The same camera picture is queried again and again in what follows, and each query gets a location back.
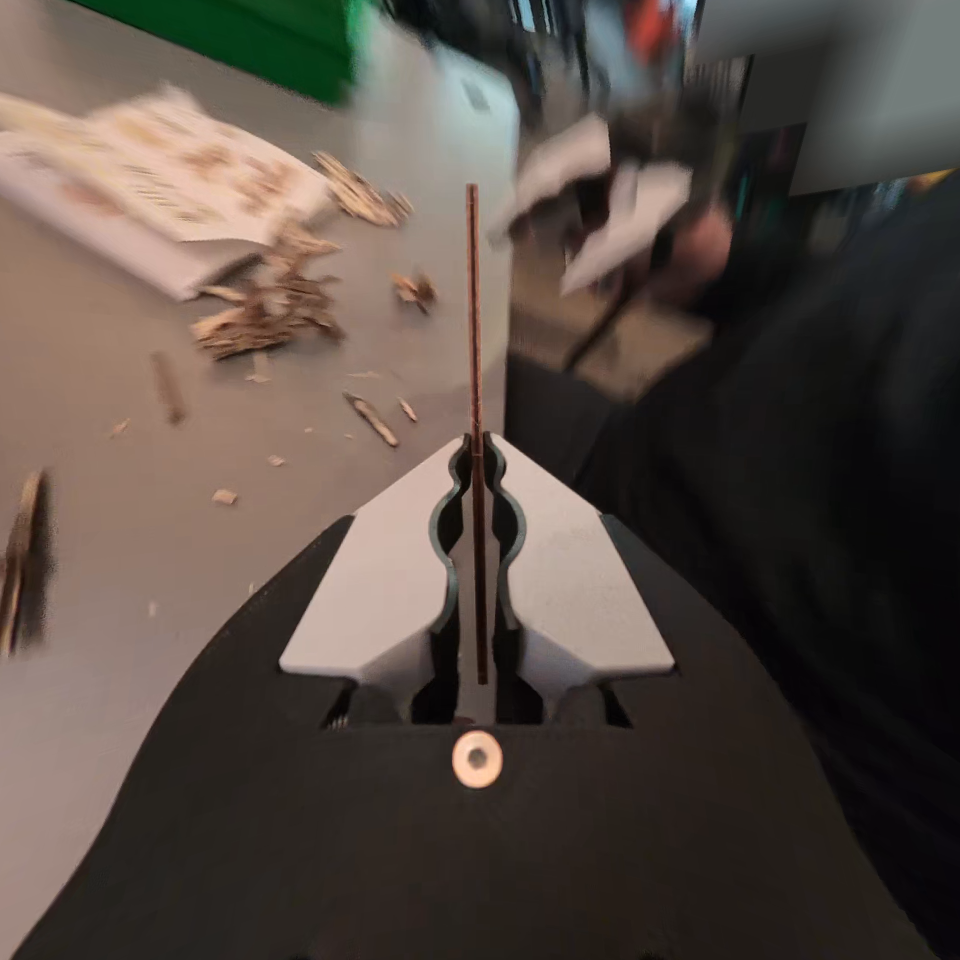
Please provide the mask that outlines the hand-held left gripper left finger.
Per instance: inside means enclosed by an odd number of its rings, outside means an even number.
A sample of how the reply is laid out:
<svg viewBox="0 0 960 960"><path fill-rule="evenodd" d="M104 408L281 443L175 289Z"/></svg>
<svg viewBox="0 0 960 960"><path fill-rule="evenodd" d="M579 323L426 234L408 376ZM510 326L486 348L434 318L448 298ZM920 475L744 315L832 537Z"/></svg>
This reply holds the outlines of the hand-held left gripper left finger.
<svg viewBox="0 0 960 960"><path fill-rule="evenodd" d="M402 710L439 688L456 698L460 580L471 442L451 440L347 517L346 533L279 657L288 675L352 681Z"/></svg>

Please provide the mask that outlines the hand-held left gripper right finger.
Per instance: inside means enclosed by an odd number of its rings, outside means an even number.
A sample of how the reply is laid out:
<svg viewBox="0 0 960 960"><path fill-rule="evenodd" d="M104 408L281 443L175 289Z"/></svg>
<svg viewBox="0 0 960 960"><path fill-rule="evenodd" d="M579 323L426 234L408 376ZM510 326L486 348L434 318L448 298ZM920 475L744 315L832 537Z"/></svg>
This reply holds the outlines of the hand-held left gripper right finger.
<svg viewBox="0 0 960 960"><path fill-rule="evenodd" d="M587 685L665 676L676 661L598 510L497 434L485 436L499 548L495 637L545 706Z"/></svg>

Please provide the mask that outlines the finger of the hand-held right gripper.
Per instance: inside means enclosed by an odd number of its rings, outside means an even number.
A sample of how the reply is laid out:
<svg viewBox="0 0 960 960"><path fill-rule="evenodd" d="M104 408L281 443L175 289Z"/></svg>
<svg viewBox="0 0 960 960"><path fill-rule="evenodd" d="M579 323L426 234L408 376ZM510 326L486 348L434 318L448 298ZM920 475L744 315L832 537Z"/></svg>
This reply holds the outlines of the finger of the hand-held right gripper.
<svg viewBox="0 0 960 960"><path fill-rule="evenodd" d="M505 242L534 208L554 201L571 186L605 176L611 165L608 121L598 114L582 117L531 151L493 216L487 239L491 244Z"/></svg>
<svg viewBox="0 0 960 960"><path fill-rule="evenodd" d="M560 279L559 294L583 290L651 249L690 200L692 177L692 170L677 162L620 164L607 195L606 222L585 237Z"/></svg>

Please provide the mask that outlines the punched wooden parts sheet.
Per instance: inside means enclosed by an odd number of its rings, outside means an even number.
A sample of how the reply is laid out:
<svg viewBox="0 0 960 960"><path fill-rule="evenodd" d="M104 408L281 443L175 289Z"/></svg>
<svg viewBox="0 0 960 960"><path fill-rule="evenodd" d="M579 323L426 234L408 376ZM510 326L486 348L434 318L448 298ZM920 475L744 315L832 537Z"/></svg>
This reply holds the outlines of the punched wooden parts sheet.
<svg viewBox="0 0 960 960"><path fill-rule="evenodd" d="M469 357L469 453L472 517L473 594L477 683L489 683L486 483L483 429L483 362L479 273L479 188L465 187L466 320Z"/></svg>

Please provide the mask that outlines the small wooden gear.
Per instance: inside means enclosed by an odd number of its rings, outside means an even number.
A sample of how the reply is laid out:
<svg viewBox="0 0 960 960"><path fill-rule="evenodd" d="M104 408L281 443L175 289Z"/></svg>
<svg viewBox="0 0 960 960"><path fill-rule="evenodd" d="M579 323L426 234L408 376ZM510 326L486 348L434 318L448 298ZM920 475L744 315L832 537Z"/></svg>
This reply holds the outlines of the small wooden gear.
<svg viewBox="0 0 960 960"><path fill-rule="evenodd" d="M437 303L437 288L431 278L421 270L410 275L392 273L390 282L399 302L414 306L424 315L428 315Z"/></svg>

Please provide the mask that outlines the partly built wooden model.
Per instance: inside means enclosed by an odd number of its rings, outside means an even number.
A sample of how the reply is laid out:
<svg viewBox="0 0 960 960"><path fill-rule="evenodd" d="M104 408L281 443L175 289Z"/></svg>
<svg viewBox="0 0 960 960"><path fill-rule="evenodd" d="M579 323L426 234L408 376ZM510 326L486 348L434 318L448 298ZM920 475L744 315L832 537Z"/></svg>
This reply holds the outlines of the partly built wooden model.
<svg viewBox="0 0 960 960"><path fill-rule="evenodd" d="M213 360L222 361L286 346L306 330L342 343L346 332L334 316L335 301L330 293L339 277L308 273L316 260L341 251L340 244L302 226L285 226L242 286L201 289L201 294L227 306L191 324L195 346Z"/></svg>

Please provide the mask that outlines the person's right hand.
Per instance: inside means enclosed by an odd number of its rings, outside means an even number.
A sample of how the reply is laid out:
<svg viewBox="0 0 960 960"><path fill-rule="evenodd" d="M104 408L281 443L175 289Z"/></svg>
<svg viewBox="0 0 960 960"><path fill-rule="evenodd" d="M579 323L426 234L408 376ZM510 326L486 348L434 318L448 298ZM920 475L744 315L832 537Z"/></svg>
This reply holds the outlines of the person's right hand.
<svg viewBox="0 0 960 960"><path fill-rule="evenodd" d="M654 272L652 298L666 306L685 307L723 274L730 256L734 224L726 207L711 204L694 222L674 235L666 264Z"/></svg>

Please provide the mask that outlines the long wooden wedge piece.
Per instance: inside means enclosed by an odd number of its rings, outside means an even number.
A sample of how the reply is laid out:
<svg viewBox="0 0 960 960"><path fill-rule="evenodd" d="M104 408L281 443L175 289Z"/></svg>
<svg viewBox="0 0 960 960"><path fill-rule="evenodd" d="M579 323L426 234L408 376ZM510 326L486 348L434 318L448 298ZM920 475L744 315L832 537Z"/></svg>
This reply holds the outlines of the long wooden wedge piece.
<svg viewBox="0 0 960 960"><path fill-rule="evenodd" d="M392 450L396 450L400 441L389 424L379 414L377 408L363 396L349 390L342 392L344 401L355 414Z"/></svg>

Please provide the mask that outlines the flat wooden car body panel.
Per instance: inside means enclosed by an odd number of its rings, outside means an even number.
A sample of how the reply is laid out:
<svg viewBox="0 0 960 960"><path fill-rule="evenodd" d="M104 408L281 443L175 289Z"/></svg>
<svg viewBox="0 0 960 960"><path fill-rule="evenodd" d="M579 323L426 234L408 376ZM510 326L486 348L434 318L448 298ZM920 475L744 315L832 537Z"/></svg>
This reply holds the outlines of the flat wooden car body panel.
<svg viewBox="0 0 960 960"><path fill-rule="evenodd" d="M402 194L380 191L364 176L325 152L313 153L313 162L329 183L340 210L350 217L382 229L401 228L414 212Z"/></svg>

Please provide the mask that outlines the green plastic bin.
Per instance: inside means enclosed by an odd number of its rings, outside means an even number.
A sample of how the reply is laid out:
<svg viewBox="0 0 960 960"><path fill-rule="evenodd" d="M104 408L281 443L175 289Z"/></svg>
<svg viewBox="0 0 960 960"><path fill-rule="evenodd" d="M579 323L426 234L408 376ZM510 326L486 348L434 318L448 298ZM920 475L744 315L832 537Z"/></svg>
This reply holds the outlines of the green plastic bin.
<svg viewBox="0 0 960 960"><path fill-rule="evenodd" d="M328 106L354 86L362 1L78 1L78 6Z"/></svg>

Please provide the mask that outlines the dark wooden rod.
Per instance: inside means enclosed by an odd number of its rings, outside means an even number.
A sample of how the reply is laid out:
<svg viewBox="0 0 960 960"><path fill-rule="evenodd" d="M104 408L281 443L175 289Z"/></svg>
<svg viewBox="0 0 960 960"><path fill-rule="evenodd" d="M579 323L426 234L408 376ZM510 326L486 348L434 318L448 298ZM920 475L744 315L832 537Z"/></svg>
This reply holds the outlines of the dark wooden rod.
<svg viewBox="0 0 960 960"><path fill-rule="evenodd" d="M52 571L48 519L49 475L25 480L2 555L1 656L16 655L39 642L45 618L46 590Z"/></svg>

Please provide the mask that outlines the open instruction booklet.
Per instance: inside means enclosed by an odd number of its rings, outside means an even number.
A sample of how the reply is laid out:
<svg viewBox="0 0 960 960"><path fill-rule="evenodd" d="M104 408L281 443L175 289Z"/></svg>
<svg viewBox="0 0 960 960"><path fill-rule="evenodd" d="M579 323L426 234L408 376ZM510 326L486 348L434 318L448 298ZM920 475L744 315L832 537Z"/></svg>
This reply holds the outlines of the open instruction booklet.
<svg viewBox="0 0 960 960"><path fill-rule="evenodd" d="M176 303L334 206L329 179L186 91L73 116L1 96L2 197Z"/></svg>

